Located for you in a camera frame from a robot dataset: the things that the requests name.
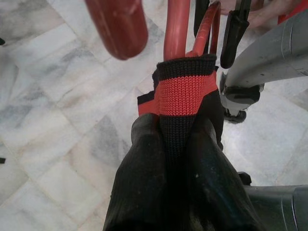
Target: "marble floor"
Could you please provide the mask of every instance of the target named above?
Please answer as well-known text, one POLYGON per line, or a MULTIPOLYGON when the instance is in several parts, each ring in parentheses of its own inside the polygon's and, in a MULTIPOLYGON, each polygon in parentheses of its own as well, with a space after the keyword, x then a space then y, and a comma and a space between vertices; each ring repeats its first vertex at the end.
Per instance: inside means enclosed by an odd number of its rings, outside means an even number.
MULTIPOLYGON (((104 49, 83 0, 0 0, 0 230, 102 229, 136 97, 162 61, 167 1, 143 4, 147 47, 123 62, 104 49)), ((248 30, 238 53, 262 33, 248 30)), ((222 139, 253 185, 308 184, 308 78, 266 84, 222 139)))

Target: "black clamp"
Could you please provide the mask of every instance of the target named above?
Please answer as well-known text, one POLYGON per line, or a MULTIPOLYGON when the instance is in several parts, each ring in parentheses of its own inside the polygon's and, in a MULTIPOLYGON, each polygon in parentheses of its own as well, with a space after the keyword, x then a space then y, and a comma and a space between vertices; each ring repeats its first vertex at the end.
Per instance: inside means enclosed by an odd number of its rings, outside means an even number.
POLYGON ((229 13, 220 57, 223 68, 230 68, 234 63, 237 46, 249 26, 250 3, 251 0, 237 0, 235 10, 229 13))

